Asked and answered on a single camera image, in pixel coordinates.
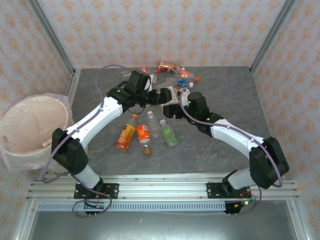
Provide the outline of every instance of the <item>bottle cap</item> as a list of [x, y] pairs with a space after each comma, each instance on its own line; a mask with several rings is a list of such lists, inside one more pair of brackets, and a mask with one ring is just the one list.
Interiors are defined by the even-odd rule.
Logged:
[[152, 154], [152, 150], [151, 149], [146, 149], [146, 150], [143, 151], [143, 154], [144, 155], [150, 155], [150, 154]]

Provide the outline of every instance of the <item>metal bracket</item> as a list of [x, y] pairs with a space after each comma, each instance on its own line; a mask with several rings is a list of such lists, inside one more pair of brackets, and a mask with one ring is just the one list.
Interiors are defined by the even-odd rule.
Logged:
[[[118, 183], [103, 183], [102, 193], [110, 196], [111, 199], [118, 199], [119, 184]], [[105, 196], [97, 195], [85, 189], [80, 183], [75, 184], [74, 199], [106, 199]]]
[[221, 182], [208, 182], [206, 184], [206, 192], [208, 199], [249, 199], [251, 198], [251, 190], [249, 187], [243, 187], [226, 193]]

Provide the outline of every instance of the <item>orange bottle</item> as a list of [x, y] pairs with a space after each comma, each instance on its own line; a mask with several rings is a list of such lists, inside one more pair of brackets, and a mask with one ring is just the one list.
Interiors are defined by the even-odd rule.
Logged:
[[138, 124], [138, 115], [132, 114], [130, 121], [123, 126], [122, 133], [115, 145], [120, 151], [126, 152], [129, 148], [131, 138], [134, 135]]

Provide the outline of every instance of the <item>wallpaper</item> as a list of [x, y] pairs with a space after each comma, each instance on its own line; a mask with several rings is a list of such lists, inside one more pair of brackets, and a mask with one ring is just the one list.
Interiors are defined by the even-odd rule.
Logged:
[[250, 66], [285, 0], [39, 0], [74, 68]]
[[288, 176], [320, 236], [320, 2], [300, 0], [254, 76], [271, 134], [290, 165]]
[[[27, 0], [1, 0], [0, 26], [0, 119], [26, 96], [64, 94], [70, 76]], [[8, 172], [0, 159], [0, 239], [12, 239], [30, 181], [38, 175]]]

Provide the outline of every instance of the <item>white plastic bag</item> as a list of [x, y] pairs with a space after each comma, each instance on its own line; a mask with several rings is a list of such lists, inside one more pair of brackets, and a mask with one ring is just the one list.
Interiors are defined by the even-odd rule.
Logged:
[[8, 170], [42, 168], [51, 154], [53, 131], [65, 130], [71, 122], [64, 95], [47, 93], [17, 102], [0, 120], [0, 149]]

